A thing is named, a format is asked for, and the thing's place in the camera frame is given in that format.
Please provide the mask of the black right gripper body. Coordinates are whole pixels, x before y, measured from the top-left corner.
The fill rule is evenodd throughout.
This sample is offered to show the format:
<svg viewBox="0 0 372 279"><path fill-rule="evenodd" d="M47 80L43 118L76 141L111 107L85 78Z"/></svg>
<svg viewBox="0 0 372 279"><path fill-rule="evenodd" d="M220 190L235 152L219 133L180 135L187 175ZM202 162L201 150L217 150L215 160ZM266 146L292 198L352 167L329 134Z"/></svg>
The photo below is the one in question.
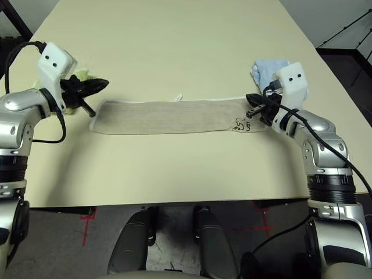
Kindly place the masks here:
<svg viewBox="0 0 372 279"><path fill-rule="evenodd" d="M246 116L249 119L255 118L260 115L258 119L267 126L273 124L274 117L278 113L281 104L281 98L266 98L262 99L263 104L247 111Z"/></svg>

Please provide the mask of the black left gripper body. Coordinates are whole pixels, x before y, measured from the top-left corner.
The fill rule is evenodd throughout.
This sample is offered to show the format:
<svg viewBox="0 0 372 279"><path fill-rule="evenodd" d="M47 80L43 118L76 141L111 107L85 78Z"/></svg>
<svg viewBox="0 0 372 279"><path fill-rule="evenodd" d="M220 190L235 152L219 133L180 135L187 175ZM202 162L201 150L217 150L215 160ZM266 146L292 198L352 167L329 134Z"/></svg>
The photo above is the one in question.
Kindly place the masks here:
<svg viewBox="0 0 372 279"><path fill-rule="evenodd" d="M89 117L94 117L96 115L95 111L85 101L85 98L91 95L81 94L85 87L83 81L80 80L75 74L69 79L63 79L60 81L62 98L66 105L66 112L68 114L72 114L78 108L83 108L83 110L88 113Z"/></svg>

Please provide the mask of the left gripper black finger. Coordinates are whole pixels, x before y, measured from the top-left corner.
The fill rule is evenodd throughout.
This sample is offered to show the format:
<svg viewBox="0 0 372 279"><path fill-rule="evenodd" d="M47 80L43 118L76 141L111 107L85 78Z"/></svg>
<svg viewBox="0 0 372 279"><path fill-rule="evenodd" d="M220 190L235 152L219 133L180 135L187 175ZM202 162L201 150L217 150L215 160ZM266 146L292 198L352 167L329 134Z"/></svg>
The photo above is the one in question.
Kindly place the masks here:
<svg viewBox="0 0 372 279"><path fill-rule="evenodd" d="M109 81L103 78L92 78L83 81L83 83L86 87L106 87Z"/></svg>
<svg viewBox="0 0 372 279"><path fill-rule="evenodd" d="M81 94L82 95L94 95L102 90L104 90L107 87L107 85L88 85L85 86L84 89L82 90Z"/></svg>

